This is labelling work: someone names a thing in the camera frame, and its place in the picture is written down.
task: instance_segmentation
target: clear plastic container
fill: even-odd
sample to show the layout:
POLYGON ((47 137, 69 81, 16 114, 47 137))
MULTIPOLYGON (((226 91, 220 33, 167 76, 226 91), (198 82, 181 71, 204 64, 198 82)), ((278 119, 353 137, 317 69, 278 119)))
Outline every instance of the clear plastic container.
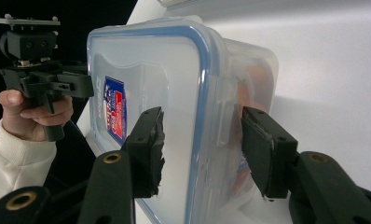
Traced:
POLYGON ((269 112, 275 55, 224 39, 194 17, 94 30, 88 57, 91 125, 101 151, 120 149, 146 109, 164 111, 159 194, 138 200, 150 219, 240 223, 234 211, 254 189, 241 153, 241 109, 269 112))

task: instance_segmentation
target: sleeve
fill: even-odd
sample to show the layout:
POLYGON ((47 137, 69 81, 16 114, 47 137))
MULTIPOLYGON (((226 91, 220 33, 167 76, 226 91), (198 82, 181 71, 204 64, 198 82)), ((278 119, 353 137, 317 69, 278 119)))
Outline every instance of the sleeve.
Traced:
POLYGON ((0 121, 0 199, 15 189, 42 186, 56 155, 54 142, 21 140, 0 121))

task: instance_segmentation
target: human hand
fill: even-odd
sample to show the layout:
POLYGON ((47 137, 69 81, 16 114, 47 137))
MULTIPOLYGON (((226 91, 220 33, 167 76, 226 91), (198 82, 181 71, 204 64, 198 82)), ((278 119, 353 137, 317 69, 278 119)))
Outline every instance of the human hand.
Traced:
POLYGON ((64 125, 73 115, 70 96, 63 96, 53 103, 54 114, 50 114, 43 106, 30 108, 30 102, 20 91, 0 92, 0 104, 3 107, 3 128, 28 141, 46 141, 43 126, 64 125))

